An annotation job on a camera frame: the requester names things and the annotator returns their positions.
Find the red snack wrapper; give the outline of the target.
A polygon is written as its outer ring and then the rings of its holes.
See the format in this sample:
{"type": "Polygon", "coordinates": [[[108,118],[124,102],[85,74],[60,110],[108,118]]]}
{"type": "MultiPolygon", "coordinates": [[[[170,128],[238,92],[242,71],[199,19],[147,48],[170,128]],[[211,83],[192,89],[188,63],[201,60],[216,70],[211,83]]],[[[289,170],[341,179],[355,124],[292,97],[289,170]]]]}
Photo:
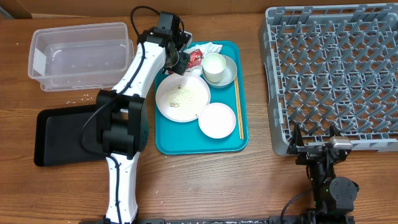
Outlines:
{"type": "Polygon", "coordinates": [[[201,52],[200,49],[195,49],[192,52],[190,52],[190,61],[188,63],[187,68],[194,68],[199,65],[201,65],[201,62],[203,60],[203,53],[201,52]]]}

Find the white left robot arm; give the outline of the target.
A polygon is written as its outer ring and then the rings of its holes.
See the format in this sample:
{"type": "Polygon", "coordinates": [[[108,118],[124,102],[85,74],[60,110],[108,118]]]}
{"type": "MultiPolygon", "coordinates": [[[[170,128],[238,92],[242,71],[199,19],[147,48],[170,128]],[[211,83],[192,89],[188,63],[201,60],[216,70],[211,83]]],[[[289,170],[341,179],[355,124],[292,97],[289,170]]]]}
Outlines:
{"type": "Polygon", "coordinates": [[[149,135],[146,96],[158,73],[183,75],[192,41],[181,18],[158,12],[156,26],[137,33],[137,52],[127,72],[112,90],[101,90],[89,117],[109,169],[109,205],[100,223],[137,223],[136,173],[149,135]]]}

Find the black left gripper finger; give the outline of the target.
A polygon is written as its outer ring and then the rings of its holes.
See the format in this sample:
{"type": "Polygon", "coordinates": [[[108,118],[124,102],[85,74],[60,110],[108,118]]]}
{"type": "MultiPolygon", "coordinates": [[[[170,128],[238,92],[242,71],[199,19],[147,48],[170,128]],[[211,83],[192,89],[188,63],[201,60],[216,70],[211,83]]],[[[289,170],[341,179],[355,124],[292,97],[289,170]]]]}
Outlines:
{"type": "Polygon", "coordinates": [[[182,38],[182,40],[181,40],[182,46],[180,49],[184,50],[184,49],[188,48],[190,46],[190,44],[192,43],[193,36],[190,32],[184,31],[181,34],[181,38],[182,38]]]}
{"type": "Polygon", "coordinates": [[[190,54],[185,52],[179,52],[177,54],[177,62],[169,68],[172,73],[183,75],[188,67],[190,61],[190,54]]]}

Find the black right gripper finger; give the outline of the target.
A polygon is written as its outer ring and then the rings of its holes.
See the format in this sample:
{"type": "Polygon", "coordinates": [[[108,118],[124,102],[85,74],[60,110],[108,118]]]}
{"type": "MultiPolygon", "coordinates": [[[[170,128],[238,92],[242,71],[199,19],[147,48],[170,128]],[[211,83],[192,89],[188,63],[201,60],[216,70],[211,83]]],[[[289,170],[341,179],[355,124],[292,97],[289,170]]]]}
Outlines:
{"type": "Polygon", "coordinates": [[[340,133],[340,131],[337,129],[337,127],[335,125],[331,125],[329,127],[329,135],[330,135],[331,138],[332,137],[339,137],[339,136],[341,136],[341,133],[340,133]]]}
{"type": "Polygon", "coordinates": [[[302,133],[298,123],[294,123],[294,130],[292,133],[292,139],[290,140],[291,146],[304,146],[302,133]]]}

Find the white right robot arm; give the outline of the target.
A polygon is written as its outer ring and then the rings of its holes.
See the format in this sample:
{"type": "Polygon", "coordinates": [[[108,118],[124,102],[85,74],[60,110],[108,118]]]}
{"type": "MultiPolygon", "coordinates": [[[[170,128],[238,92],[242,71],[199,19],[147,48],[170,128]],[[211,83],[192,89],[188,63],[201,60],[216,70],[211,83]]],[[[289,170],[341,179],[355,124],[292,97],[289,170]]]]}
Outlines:
{"type": "Polygon", "coordinates": [[[311,188],[296,195],[283,207],[279,223],[354,223],[348,214],[354,210],[359,185],[338,177],[334,165],[346,160],[351,152],[351,141],[334,127],[329,127],[329,141],[321,146],[305,146],[300,126],[295,123],[287,152],[296,155],[295,163],[306,167],[311,188]],[[285,217],[288,207],[306,194],[313,194],[314,207],[302,214],[285,217]]]}

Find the small pink bowl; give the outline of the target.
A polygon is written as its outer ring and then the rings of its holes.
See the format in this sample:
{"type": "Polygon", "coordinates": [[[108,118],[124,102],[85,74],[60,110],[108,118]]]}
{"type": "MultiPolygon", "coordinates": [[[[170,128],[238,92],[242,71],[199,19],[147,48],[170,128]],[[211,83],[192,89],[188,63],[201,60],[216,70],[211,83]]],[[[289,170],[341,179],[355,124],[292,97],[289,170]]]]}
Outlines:
{"type": "Polygon", "coordinates": [[[213,139],[222,139],[234,131],[236,115],[226,104],[210,103],[200,113],[198,124],[206,136],[213,139]]]}

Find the white napkin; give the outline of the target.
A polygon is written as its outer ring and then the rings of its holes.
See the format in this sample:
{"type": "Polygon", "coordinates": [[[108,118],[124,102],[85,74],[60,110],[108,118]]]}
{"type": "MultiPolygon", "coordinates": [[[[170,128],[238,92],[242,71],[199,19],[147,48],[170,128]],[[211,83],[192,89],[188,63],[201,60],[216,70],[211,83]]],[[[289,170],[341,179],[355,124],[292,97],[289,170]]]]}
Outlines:
{"type": "Polygon", "coordinates": [[[184,50],[184,52],[190,54],[195,50],[199,50],[201,52],[201,55],[205,57],[210,53],[220,53],[222,48],[223,46],[220,44],[214,44],[212,42],[208,42],[205,44],[195,44],[193,47],[184,50]]]}

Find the cream cup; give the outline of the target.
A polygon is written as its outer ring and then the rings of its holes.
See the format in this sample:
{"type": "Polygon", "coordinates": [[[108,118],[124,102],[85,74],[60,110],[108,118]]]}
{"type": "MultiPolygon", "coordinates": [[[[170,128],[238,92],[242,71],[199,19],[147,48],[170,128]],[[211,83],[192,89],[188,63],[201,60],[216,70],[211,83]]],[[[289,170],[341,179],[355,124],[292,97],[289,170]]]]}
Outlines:
{"type": "Polygon", "coordinates": [[[209,82],[218,82],[224,75],[226,59],[218,53],[210,53],[202,61],[204,76],[209,82]]]}

